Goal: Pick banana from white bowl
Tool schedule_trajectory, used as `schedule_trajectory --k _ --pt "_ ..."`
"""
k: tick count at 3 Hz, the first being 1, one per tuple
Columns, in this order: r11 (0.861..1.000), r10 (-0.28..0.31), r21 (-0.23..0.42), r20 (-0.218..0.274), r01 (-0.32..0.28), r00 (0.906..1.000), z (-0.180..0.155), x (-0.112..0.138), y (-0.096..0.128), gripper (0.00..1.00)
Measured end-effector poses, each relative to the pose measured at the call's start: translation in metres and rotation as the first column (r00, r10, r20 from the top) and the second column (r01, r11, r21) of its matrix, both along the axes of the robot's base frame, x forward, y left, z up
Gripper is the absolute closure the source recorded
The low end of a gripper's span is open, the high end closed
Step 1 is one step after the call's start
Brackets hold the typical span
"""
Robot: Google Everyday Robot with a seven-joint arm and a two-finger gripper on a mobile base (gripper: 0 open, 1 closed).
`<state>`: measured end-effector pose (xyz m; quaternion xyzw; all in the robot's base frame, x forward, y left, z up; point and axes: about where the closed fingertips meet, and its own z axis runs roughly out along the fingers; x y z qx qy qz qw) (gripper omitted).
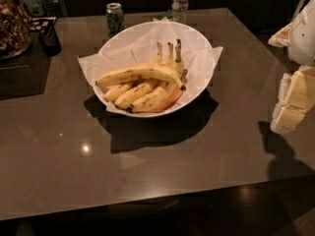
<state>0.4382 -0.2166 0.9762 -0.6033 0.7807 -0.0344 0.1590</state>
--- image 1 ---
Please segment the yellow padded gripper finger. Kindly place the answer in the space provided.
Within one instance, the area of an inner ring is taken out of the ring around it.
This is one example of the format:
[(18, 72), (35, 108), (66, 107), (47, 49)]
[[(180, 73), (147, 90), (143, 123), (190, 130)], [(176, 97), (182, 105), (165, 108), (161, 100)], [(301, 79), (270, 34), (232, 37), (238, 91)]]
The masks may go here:
[(315, 106), (315, 67), (300, 66), (293, 74), (284, 73), (280, 82), (278, 103), (270, 128), (286, 134), (297, 128)]
[(292, 23), (289, 23), (285, 27), (278, 30), (269, 38), (268, 44), (275, 47), (287, 47), (291, 27)]

